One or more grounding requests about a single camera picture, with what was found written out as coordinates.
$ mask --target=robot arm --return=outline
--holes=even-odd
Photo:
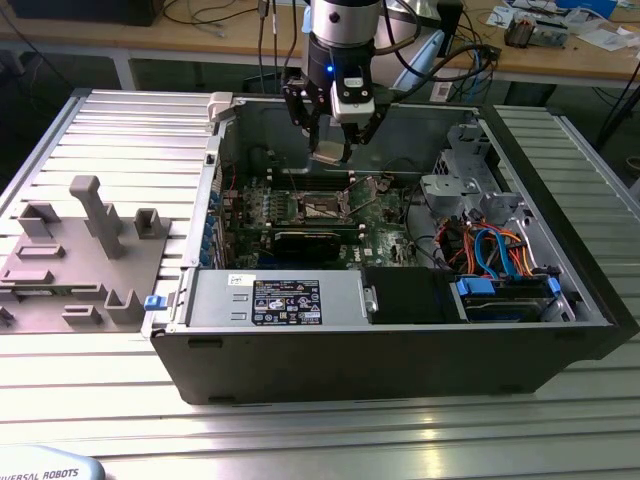
[[[391,104],[391,94],[375,92],[371,79],[380,9],[381,0],[311,0],[303,75],[289,79],[283,93],[291,120],[309,136],[316,160],[347,162],[356,145],[370,141]],[[303,92],[311,101],[310,113]],[[321,115],[341,124],[344,145],[319,141]]]

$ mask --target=blue latch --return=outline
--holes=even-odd
[[[557,278],[551,277],[548,280],[549,288],[551,289],[551,293],[553,293],[554,297],[559,297],[562,293],[562,287],[560,286],[560,282]]]
[[[495,295],[491,279],[481,277],[462,277],[456,282],[461,297],[465,295]]]
[[[144,299],[144,310],[146,312],[157,312],[159,310],[166,310],[167,308],[167,297],[147,295],[147,298]]]

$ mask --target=metal bracket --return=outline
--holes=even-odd
[[[364,295],[364,308],[369,313],[376,313],[378,311],[378,297],[376,295],[376,287],[362,289]]]
[[[233,93],[215,92],[211,94],[207,104],[207,114],[210,122],[221,122],[234,115]]]

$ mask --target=floor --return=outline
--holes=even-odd
[[[66,101],[70,91],[37,56],[26,55],[26,73],[19,77],[0,73],[0,188],[15,171],[46,130],[51,119]],[[64,72],[76,87],[118,88],[110,60],[94,57],[49,55],[49,60]],[[245,65],[196,66],[188,62],[137,60],[135,68],[140,87],[164,91],[239,91],[242,82],[257,75],[257,67]],[[494,82],[487,103],[501,104],[508,83]],[[619,90],[607,90],[617,96]],[[562,110],[588,139],[593,140],[610,110],[591,88],[559,87],[548,106]],[[640,115],[634,115],[620,127],[602,152],[603,157],[627,185],[634,181],[625,159],[640,155]]]

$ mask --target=wire bundle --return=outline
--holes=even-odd
[[[522,277],[533,276],[528,260],[527,245],[512,231],[482,222],[457,228],[448,220],[438,231],[435,238],[436,243],[440,244],[445,232],[450,230],[458,233],[462,239],[462,248],[447,262],[453,268],[456,263],[460,263],[461,258],[464,259],[458,269],[459,273],[478,275],[485,272],[485,276],[498,279],[499,274],[491,265],[500,259],[504,274]],[[484,242],[487,241],[495,244],[495,247],[494,252],[485,261],[482,250]]]

